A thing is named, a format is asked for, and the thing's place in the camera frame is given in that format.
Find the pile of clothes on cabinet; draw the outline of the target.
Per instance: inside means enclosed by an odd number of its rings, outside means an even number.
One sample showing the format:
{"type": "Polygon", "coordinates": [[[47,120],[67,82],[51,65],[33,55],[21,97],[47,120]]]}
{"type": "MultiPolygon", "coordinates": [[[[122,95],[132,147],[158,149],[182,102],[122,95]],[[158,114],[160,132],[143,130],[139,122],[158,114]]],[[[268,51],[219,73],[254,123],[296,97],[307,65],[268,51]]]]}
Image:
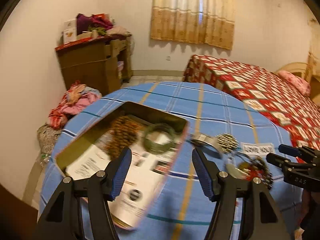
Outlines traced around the pile of clothes on cabinet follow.
{"type": "Polygon", "coordinates": [[[114,25],[110,20],[106,19],[105,16],[99,15],[85,16],[83,14],[78,14],[76,16],[76,30],[77,35],[80,35],[85,31],[92,32],[96,30],[99,36],[131,36],[131,33],[124,27],[114,25]]]}

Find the pink metal jewelry tin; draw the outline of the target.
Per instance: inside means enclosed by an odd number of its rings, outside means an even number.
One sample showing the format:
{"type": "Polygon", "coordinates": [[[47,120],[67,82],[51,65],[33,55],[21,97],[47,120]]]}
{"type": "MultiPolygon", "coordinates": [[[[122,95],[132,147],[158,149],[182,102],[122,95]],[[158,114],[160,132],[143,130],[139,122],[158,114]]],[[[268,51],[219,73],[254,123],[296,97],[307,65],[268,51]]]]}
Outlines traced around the pink metal jewelry tin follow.
{"type": "Polygon", "coordinates": [[[182,117],[127,101],[80,132],[55,163],[82,194],[86,179],[103,176],[114,223],[133,230],[163,189],[187,128],[182,117]]]}

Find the white product box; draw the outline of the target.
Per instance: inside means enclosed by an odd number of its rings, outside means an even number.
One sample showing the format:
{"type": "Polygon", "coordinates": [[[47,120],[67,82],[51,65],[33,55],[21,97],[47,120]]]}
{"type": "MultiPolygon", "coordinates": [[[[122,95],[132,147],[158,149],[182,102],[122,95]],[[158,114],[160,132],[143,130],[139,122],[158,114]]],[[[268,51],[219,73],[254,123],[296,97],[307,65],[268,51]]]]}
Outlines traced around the white product box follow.
{"type": "Polygon", "coordinates": [[[63,43],[67,44],[77,40],[76,18],[63,24],[63,43]]]}

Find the pile of clothes on floor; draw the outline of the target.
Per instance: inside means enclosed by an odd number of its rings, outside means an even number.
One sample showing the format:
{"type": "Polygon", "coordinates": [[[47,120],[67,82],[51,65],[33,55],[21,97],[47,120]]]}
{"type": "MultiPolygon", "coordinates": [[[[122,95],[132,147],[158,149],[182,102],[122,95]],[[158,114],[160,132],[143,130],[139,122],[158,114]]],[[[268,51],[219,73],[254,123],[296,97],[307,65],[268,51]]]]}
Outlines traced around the pile of clothes on floor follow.
{"type": "Polygon", "coordinates": [[[52,109],[46,123],[37,130],[41,154],[51,154],[68,120],[102,97],[99,90],[76,81],[65,92],[58,106],[52,109]]]}

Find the brown cardboard cabinet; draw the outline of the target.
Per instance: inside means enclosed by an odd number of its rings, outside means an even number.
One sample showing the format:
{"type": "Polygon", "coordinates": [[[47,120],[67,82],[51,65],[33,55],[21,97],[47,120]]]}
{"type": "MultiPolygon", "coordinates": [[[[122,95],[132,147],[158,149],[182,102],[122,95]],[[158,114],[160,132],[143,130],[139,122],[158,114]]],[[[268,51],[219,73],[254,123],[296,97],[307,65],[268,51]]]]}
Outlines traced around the brown cardboard cabinet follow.
{"type": "Polygon", "coordinates": [[[131,79],[131,35],[86,38],[55,52],[66,88],[79,81],[106,95],[131,79]]]}

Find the silver metal watch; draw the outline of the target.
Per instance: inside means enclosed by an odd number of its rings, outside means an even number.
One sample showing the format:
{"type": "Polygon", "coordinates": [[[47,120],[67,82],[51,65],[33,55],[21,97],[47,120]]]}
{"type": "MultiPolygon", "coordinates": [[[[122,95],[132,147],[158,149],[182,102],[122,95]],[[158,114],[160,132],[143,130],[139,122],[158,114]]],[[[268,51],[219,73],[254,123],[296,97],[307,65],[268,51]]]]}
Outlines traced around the silver metal watch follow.
{"type": "Polygon", "coordinates": [[[223,154],[223,149],[218,137],[212,137],[203,133],[195,133],[189,135],[189,141],[196,146],[210,146],[214,148],[217,153],[223,154]]]}

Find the red patterned bed quilt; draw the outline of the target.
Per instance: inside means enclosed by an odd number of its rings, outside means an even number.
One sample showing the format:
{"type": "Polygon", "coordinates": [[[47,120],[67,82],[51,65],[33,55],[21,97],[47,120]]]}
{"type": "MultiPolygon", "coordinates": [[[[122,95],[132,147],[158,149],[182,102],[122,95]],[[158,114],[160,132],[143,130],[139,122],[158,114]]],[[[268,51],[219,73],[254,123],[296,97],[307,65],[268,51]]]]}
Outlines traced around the red patterned bed quilt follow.
{"type": "Polygon", "coordinates": [[[293,146],[319,148],[319,106],[268,70],[208,55],[191,56],[184,82],[228,93],[289,132],[293,146]]]}

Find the pink pillow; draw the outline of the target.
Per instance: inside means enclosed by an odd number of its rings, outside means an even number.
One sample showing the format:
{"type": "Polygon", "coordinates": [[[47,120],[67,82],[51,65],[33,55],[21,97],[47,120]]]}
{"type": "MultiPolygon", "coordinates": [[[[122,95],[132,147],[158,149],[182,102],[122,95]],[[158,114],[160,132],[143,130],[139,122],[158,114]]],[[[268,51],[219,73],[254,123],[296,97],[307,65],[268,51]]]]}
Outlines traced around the pink pillow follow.
{"type": "Polygon", "coordinates": [[[303,96],[310,96],[311,86],[303,78],[295,76],[285,70],[280,70],[277,75],[287,83],[293,85],[303,96]]]}

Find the red tassel pendant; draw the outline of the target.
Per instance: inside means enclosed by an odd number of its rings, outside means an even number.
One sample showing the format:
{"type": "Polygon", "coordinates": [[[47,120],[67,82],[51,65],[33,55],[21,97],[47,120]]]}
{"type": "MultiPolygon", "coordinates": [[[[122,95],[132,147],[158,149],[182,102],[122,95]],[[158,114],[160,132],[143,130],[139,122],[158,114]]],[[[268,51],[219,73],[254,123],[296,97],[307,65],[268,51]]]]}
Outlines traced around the red tassel pendant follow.
{"type": "Polygon", "coordinates": [[[259,156],[250,157],[239,151],[230,153],[225,162],[225,168],[236,179],[253,180],[257,177],[269,191],[273,187],[272,173],[266,162],[259,156]]]}

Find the green jade bangle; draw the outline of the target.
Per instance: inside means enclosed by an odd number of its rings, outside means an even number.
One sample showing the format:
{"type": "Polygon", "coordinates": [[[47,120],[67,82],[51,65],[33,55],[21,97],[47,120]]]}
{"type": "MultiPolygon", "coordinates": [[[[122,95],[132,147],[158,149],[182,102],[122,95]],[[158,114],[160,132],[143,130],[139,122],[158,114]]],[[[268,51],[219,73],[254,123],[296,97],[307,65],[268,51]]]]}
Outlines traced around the green jade bangle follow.
{"type": "Polygon", "coordinates": [[[163,154],[172,150],[176,145],[174,129],[163,123],[148,126],[142,138],[144,149],[152,154],[163,154]]]}

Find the blue plaid tablecloth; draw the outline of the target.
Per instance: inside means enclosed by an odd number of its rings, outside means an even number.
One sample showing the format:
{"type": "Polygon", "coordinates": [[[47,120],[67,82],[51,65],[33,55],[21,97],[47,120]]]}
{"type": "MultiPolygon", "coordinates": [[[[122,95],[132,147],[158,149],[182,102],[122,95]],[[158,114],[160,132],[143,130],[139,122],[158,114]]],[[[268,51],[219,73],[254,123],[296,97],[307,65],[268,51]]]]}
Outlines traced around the blue plaid tablecloth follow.
{"type": "MultiPolygon", "coordinates": [[[[125,101],[132,101],[185,118],[188,133],[229,133],[239,142],[290,144],[289,133],[236,98],[210,85],[188,82],[145,83],[102,97],[64,127],[54,154],[84,129],[125,101]]],[[[191,162],[192,145],[185,142],[159,197],[133,231],[118,230],[121,239],[203,239],[214,203],[203,194],[191,162]]]]}

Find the wooden headboard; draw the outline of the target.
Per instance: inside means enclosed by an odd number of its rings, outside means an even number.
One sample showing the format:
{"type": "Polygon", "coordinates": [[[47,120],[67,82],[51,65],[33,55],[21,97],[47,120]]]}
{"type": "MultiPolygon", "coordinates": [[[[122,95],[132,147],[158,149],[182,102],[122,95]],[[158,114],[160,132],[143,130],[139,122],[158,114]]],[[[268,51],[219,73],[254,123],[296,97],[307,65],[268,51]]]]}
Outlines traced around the wooden headboard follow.
{"type": "Polygon", "coordinates": [[[281,68],[276,70],[274,74],[278,75],[281,70],[284,70],[305,79],[307,66],[308,65],[304,62],[292,62],[282,66],[281,68]]]}

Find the white printed paper insert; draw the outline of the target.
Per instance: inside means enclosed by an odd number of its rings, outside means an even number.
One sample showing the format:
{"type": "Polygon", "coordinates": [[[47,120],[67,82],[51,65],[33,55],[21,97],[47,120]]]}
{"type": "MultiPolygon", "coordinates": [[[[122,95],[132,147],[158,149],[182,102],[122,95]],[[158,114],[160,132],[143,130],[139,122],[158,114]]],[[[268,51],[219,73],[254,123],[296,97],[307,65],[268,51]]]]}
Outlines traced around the white printed paper insert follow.
{"type": "Polygon", "coordinates": [[[65,174],[74,180],[91,178],[101,172],[111,177],[111,191],[107,194],[111,199],[110,212],[115,224],[126,230],[138,226],[159,196],[181,144],[180,137],[171,139],[166,132],[152,132],[148,139],[163,150],[148,150],[144,139],[139,138],[129,146],[125,157],[117,160],[111,160],[110,153],[103,149],[111,141],[110,133],[95,142],[79,140],[65,169],[65,174]]]}

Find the beige window curtain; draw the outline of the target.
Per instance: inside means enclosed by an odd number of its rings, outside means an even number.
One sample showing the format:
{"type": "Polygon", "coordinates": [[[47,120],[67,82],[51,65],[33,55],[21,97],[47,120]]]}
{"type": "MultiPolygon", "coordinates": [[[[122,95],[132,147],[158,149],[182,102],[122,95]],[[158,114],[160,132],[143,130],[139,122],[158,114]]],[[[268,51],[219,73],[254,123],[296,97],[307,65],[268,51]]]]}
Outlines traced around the beige window curtain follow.
{"type": "Polygon", "coordinates": [[[234,29],[235,0],[153,0],[153,40],[232,50],[234,29]]]}

